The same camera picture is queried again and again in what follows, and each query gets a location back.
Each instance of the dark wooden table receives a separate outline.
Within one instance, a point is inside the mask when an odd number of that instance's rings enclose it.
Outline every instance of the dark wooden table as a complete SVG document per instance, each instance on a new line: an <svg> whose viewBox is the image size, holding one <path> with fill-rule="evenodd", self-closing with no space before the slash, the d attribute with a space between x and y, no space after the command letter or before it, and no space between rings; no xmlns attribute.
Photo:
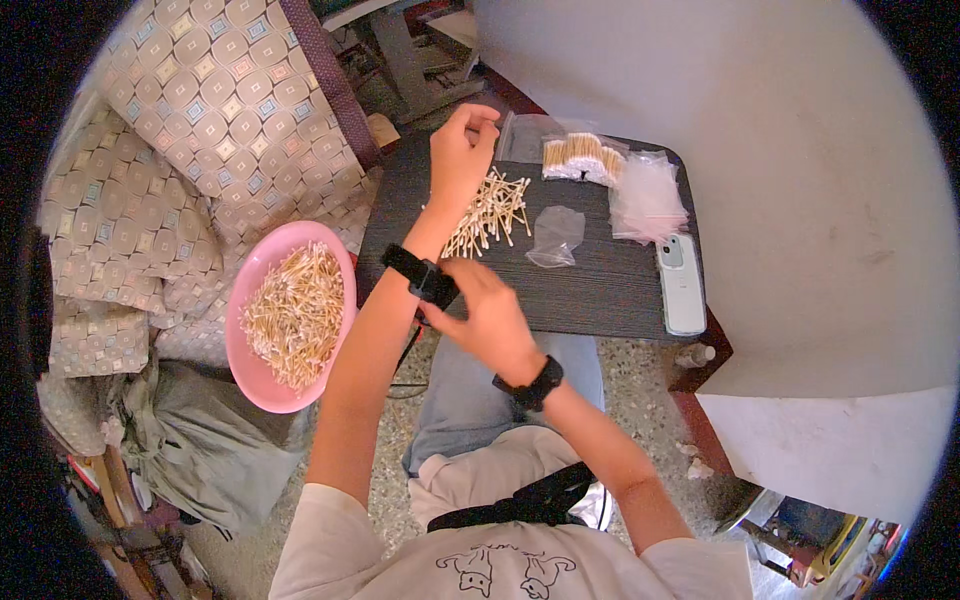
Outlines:
<svg viewBox="0 0 960 600"><path fill-rule="evenodd" d="M620 141L630 144L635 151L664 150L670 161L680 167L677 173L680 197L690 215L688 228L699 260L697 217L680 157L662 146L627 139ZM585 181L542 181L538 164L496 162L495 165L508 180L531 179L523 196L531 231L537 216L554 204L572 208L587 217L584 243L573 251L577 264L572 267L543 269L530 262L524 254L533 248L534 238L527 237L522 224L516 222L511 234L512 248L501 235L502 241L491 241L490 249L484 250L483 257L478 259L516 289L531 329L662 342L691 340L667 333L663 325L663 297L655 246L612 238L606 187ZM400 243L417 220L420 206L429 196L429 173L428 134L400 140L385 166L360 249L356 270L359 303L366 300L383 273L380 256L387 245ZM703 267L700 272L702 281ZM462 296L450 305L448 312L461 318L466 316Z"/></svg>

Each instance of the wristwatch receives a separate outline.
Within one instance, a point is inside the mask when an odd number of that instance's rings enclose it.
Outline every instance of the wristwatch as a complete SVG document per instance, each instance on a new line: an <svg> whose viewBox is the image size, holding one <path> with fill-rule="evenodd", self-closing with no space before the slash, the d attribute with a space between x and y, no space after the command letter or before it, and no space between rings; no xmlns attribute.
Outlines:
<svg viewBox="0 0 960 600"><path fill-rule="evenodd" d="M417 298L436 304L446 310L460 294L453 277L424 258L420 260L399 244L391 244L380 259L384 267L390 267L410 280L410 293Z"/></svg>
<svg viewBox="0 0 960 600"><path fill-rule="evenodd" d="M564 368L553 356L547 354L546 365L543 366L543 370L530 385L513 388L499 375L495 375L493 386L513 396L516 403L524 410L540 413L543 411L543 401L547 395L553 392L563 380Z"/></svg>

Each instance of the white t-shirt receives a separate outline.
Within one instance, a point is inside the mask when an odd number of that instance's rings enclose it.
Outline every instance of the white t-shirt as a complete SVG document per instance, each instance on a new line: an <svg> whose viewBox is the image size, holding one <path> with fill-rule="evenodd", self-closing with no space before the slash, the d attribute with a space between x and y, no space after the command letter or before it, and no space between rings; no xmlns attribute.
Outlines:
<svg viewBox="0 0 960 600"><path fill-rule="evenodd" d="M570 460L579 460L572 448L543 427L512 430L453 459L436 455L423 464L420 480L411 480L415 516L425 523L448 510L492 503ZM359 502L329 486L306 484L270 597L753 597L742 543L665 540L638 558L610 534L582 525L512 522L429 533L403 544L386 561L383 551Z"/></svg>

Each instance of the pink plastic bowl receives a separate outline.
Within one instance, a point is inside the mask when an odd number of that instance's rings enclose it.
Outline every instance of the pink plastic bowl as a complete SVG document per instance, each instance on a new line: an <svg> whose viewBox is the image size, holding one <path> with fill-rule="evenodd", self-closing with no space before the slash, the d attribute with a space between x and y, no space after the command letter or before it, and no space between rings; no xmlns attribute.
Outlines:
<svg viewBox="0 0 960 600"><path fill-rule="evenodd" d="M306 246L308 242L324 242L340 263L340 271L344 276L344 319L340 325L340 335L337 336L337 345L324 371L313 385L297 393L287 386L277 384L270 366L247 345L247 334L240 328L240 315L247 305L247 298L263 285L263 279L270 268L278 266L291 252ZM330 366L333 365L340 346L353 325L357 313L356 305L353 263L336 233L313 221L296 221L274 229L270 235L260 240L253 252L247 256L233 284L227 307L227 359L240 390L251 402L271 413L293 413L319 398L326 388Z"/></svg>

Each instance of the white wall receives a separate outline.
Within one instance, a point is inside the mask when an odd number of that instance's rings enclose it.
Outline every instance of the white wall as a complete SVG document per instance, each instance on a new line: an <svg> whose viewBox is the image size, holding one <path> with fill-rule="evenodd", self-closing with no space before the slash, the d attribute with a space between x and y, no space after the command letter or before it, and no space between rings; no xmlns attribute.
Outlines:
<svg viewBox="0 0 960 600"><path fill-rule="evenodd" d="M736 355L702 389L951 384L958 258L942 160L849 2L477 0L481 57L547 112L686 163L708 303Z"/></svg>
<svg viewBox="0 0 960 600"><path fill-rule="evenodd" d="M954 386L849 398L698 394L733 472L853 515L910 523L950 429Z"/></svg>

